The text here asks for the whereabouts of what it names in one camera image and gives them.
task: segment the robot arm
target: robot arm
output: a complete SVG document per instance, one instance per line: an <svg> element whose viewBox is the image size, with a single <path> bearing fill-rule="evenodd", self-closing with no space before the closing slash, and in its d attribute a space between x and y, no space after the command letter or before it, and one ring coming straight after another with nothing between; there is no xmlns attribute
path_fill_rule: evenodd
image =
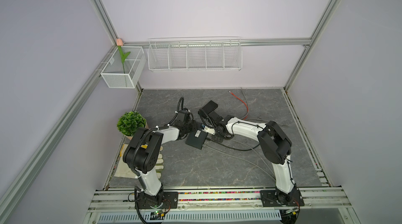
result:
<svg viewBox="0 0 402 224"><path fill-rule="evenodd" d="M201 118L207 119L213 126L204 126L204 131L221 136L238 134L259 141L264 156L274 168L277 200L280 204L288 205L298 193L289 164L292 145L289 138L274 121L265 124L243 121L233 116L222 118L214 112L217 107L216 103L210 101L201 109ZM160 146L197 131L190 114L188 110L178 111L172 126L139 128L123 155L123 161L137 175L150 205L159 206L163 198L163 186L155 171Z"/></svg>

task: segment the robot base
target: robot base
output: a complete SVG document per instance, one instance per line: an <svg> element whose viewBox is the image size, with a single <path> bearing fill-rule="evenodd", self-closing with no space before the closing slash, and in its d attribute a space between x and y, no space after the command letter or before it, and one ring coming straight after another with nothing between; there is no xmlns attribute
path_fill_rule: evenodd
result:
<svg viewBox="0 0 402 224"><path fill-rule="evenodd" d="M157 198L162 197L162 206L156 206L158 205L158 201L156 200ZM164 192L163 189L158 192L156 196L149 196L145 194L144 192L141 192L138 194L138 209L155 209L155 208L177 208L177 202L178 202L178 192Z"/></svg>
<svg viewBox="0 0 402 224"><path fill-rule="evenodd" d="M283 204L278 202L278 198L281 198L281 196L277 195L278 194L277 191L278 190L274 190L274 189L260 191L261 201L263 202L263 207L278 207L278 206L283 206L283 205L297 207L298 204L300 207L304 206L304 200L300 199L299 191L297 189L294 188L292 190L292 192L289 193L289 195L292 195L290 197L290 200L287 203L283 203Z"/></svg>

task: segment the white connector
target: white connector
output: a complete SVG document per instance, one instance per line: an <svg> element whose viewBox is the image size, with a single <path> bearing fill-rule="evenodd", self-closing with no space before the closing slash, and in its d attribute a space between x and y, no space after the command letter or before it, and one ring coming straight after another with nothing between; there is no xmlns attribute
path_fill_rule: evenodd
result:
<svg viewBox="0 0 402 224"><path fill-rule="evenodd" d="M210 134L212 134L212 135L215 135L215 129L210 128L210 127L208 127L208 126L205 126L204 129L203 129L203 131L204 131L204 132L208 132L208 133L210 133Z"/></svg>

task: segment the gray marble surface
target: gray marble surface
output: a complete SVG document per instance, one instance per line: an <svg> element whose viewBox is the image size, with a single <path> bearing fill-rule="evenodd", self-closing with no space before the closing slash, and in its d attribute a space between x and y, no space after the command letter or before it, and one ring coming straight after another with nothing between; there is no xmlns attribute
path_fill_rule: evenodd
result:
<svg viewBox="0 0 402 224"><path fill-rule="evenodd" d="M241 90L231 90L240 99L244 99ZM292 141L291 163L293 177L300 187L321 186L311 159L300 137L280 89L244 89L249 105L248 118L260 118L276 121ZM244 104L229 93L229 90L144 90L138 105L139 111L150 127L162 125L174 116L179 98L184 97L184 107L189 108L196 119L199 108L209 100L218 104L215 110L219 115L233 115L238 118L246 113ZM236 141L250 146L257 141L235 136ZM225 145L239 149L248 149L243 144L224 140ZM163 144L161 151L164 160L161 182L164 186L264 186L274 187L275 181L260 168L237 158L214 151L207 146L227 154L246 159L257 164L273 176L272 164L263 156L260 147L254 151L235 151L206 141L202 150L185 144L185 140L170 141ZM110 187L133 187L138 180L113 176Z"/></svg>

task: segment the mesh basket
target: mesh basket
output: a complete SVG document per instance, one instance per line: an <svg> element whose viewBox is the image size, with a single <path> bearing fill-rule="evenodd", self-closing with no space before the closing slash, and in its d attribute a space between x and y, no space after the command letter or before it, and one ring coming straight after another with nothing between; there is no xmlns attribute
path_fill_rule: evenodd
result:
<svg viewBox="0 0 402 224"><path fill-rule="evenodd" d="M110 88L135 88L146 62L144 50L140 46L122 46L121 49L124 53L131 52L124 65L116 48L100 74Z"/></svg>
<svg viewBox="0 0 402 224"><path fill-rule="evenodd" d="M189 43L151 43L151 71L221 71L242 68L240 40Z"/></svg>

